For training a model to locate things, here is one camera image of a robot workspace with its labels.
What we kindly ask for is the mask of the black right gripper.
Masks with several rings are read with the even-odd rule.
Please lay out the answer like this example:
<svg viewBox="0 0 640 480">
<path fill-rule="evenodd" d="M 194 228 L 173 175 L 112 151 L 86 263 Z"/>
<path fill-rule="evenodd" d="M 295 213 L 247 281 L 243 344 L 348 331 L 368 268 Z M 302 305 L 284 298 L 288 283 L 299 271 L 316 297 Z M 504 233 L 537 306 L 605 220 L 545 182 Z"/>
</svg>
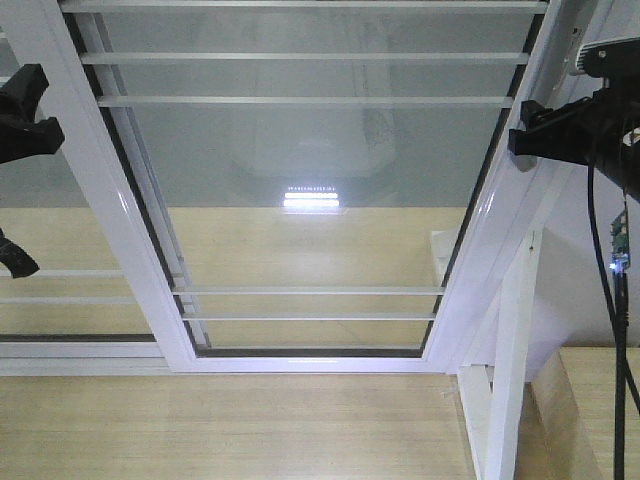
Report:
<svg viewBox="0 0 640 480">
<path fill-rule="evenodd" d="M 509 150 L 592 165 L 628 193 L 639 191 L 639 78 L 612 79 L 556 110 L 534 100 L 521 106 L 523 130 L 509 131 Z"/>
</svg>

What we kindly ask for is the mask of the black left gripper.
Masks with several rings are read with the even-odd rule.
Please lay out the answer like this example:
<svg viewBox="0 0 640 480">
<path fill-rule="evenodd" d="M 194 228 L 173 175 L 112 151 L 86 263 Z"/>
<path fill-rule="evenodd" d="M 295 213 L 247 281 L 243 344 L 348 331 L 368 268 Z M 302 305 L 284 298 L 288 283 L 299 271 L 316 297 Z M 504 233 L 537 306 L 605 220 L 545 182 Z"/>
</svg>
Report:
<svg viewBox="0 0 640 480">
<path fill-rule="evenodd" d="M 40 64 L 25 64 L 1 87 L 1 163 L 58 151 L 65 135 L 58 120 L 35 120 L 49 82 Z"/>
</svg>

